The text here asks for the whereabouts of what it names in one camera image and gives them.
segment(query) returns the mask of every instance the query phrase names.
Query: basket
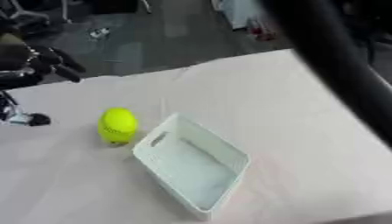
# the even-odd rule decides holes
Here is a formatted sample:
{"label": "basket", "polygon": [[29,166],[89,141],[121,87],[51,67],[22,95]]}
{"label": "basket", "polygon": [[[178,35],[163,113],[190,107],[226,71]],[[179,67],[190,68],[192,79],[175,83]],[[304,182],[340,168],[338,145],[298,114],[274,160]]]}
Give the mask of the basket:
{"label": "basket", "polygon": [[134,155],[202,221],[213,218],[249,166],[247,154],[178,114],[136,145]]}

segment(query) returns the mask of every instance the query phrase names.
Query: yellow tennis ball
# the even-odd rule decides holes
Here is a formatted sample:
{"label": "yellow tennis ball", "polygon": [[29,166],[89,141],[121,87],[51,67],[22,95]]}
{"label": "yellow tennis ball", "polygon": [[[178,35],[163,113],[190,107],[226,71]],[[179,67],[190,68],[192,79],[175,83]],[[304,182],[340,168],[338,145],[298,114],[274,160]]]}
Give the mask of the yellow tennis ball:
{"label": "yellow tennis ball", "polygon": [[126,144],[137,131],[137,119],[126,108],[106,110],[98,122],[98,133],[112,144]]}

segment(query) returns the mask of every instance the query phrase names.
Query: floor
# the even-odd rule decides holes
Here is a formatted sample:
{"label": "floor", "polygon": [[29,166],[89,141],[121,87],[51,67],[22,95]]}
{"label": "floor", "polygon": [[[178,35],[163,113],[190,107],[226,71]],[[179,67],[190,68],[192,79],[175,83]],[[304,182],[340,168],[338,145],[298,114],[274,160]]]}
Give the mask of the floor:
{"label": "floor", "polygon": [[[86,5],[70,9],[72,24],[33,42],[55,46],[87,68],[83,77],[128,75],[187,67],[248,53],[288,48],[283,38],[260,42],[246,31],[232,31],[209,0],[150,0],[135,14],[91,15]],[[54,19],[59,13],[52,11]],[[107,38],[89,37],[94,29],[109,28]],[[59,78],[51,77],[48,82]]]}

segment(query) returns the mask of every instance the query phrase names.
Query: tabletop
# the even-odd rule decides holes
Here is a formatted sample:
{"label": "tabletop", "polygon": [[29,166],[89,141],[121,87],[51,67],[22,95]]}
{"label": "tabletop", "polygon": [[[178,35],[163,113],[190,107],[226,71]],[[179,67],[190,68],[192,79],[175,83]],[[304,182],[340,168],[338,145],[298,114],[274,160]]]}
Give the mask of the tabletop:
{"label": "tabletop", "polygon": [[[290,50],[157,73],[10,91],[52,125],[0,127],[1,223],[197,223],[132,157],[179,112],[252,160],[211,223],[296,224],[392,210],[392,154]],[[135,141],[112,148],[101,113],[131,109]]]}

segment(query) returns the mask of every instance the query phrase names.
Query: basket handle hole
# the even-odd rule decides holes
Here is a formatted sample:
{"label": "basket handle hole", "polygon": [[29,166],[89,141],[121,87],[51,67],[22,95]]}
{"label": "basket handle hole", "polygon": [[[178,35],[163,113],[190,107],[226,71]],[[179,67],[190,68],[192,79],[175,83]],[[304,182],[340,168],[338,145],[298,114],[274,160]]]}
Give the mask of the basket handle hole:
{"label": "basket handle hole", "polygon": [[160,143],[168,134],[167,131],[162,132],[159,136],[157,136],[154,140],[151,141],[151,147],[155,147],[158,143]]}

